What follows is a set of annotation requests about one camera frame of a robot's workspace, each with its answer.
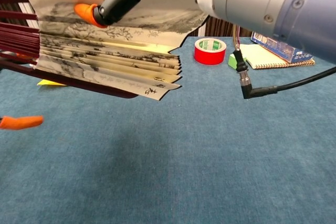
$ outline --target yellow paper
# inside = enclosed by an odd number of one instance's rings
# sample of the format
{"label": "yellow paper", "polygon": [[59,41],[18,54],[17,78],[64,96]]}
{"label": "yellow paper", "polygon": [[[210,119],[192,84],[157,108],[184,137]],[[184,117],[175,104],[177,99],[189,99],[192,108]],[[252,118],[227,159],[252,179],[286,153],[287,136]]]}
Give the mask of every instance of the yellow paper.
{"label": "yellow paper", "polygon": [[64,84],[60,84],[60,83],[53,82],[53,81],[48,81],[48,80],[42,80],[42,81],[40,81],[37,85],[66,86],[66,85],[64,85]]}

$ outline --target screw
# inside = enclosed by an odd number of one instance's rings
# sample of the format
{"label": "screw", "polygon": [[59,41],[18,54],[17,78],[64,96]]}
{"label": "screw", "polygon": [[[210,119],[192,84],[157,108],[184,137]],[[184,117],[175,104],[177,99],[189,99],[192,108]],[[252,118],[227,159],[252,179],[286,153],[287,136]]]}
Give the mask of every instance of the screw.
{"label": "screw", "polygon": [[303,6],[303,4],[304,0],[294,0],[292,6],[294,9],[300,9]]}
{"label": "screw", "polygon": [[269,14],[265,15],[264,20],[265,20],[266,22],[268,22],[268,23],[273,22],[273,18],[272,18],[272,16],[269,15]]}

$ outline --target notebook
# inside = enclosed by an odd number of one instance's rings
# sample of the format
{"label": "notebook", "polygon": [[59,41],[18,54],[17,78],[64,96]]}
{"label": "notebook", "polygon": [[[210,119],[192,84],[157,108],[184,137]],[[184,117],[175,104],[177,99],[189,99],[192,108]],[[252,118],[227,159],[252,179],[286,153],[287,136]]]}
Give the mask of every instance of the notebook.
{"label": "notebook", "polygon": [[289,68],[314,65],[313,59],[288,63],[259,44],[240,45],[244,58],[253,69]]}

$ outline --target adhesive tape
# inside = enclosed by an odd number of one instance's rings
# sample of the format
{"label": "adhesive tape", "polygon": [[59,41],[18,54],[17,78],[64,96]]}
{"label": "adhesive tape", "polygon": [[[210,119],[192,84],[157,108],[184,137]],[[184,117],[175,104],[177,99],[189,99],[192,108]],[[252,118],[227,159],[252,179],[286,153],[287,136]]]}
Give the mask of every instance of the adhesive tape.
{"label": "adhesive tape", "polygon": [[206,65],[216,65],[223,62],[226,44],[213,38],[203,38],[195,42],[194,58],[197,62]]}

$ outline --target orange rubber finger cap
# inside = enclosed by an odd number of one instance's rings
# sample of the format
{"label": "orange rubber finger cap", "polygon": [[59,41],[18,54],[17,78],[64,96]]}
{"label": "orange rubber finger cap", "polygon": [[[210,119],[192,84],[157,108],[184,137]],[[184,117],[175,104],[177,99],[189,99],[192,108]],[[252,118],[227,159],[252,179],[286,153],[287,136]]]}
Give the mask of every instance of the orange rubber finger cap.
{"label": "orange rubber finger cap", "polygon": [[26,116],[22,118],[12,118],[4,116],[0,122],[0,130],[23,130],[40,126],[44,121],[42,115]]}
{"label": "orange rubber finger cap", "polygon": [[73,8],[75,10],[75,13],[83,20],[86,22],[95,25],[100,28],[106,28],[107,26],[102,26],[99,25],[96,20],[94,19],[93,16],[93,9],[97,7],[98,5],[92,4],[92,5],[87,5],[87,4],[77,4]]}

